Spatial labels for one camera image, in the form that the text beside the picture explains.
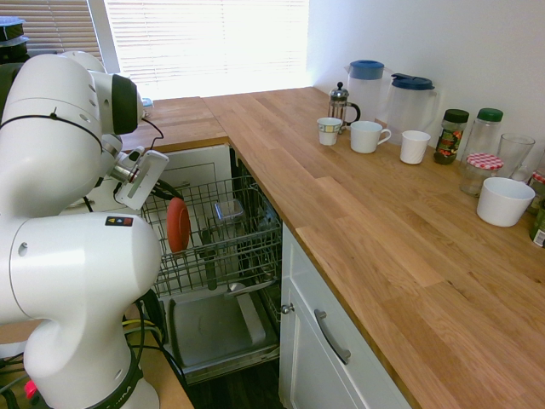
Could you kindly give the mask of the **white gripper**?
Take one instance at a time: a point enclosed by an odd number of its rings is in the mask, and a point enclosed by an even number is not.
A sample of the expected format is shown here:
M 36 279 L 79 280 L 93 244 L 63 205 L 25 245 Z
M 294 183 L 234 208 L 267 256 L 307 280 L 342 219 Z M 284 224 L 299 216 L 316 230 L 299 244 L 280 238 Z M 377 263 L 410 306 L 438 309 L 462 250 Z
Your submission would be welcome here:
M 114 193 L 115 200 L 139 210 L 149 194 L 166 201 L 183 199 L 180 192 L 159 179 L 168 162 L 165 154 L 154 150 L 136 148 L 129 154 L 120 153 L 113 168 L 113 177 L 121 182 L 121 187 Z

